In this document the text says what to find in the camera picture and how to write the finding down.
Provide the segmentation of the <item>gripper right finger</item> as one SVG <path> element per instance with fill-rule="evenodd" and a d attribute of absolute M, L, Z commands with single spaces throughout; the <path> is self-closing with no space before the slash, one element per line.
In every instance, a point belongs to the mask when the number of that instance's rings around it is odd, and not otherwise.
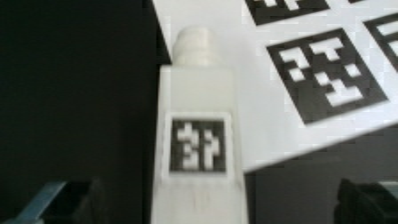
<path fill-rule="evenodd" d="M 398 224 L 398 181 L 342 180 L 336 224 Z"/>

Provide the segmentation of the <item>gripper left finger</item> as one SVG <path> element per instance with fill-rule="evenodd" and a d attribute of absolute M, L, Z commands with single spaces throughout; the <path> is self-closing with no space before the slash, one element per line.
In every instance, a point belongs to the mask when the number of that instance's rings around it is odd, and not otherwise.
<path fill-rule="evenodd" d="M 102 181 L 48 182 L 8 224 L 111 224 Z"/>

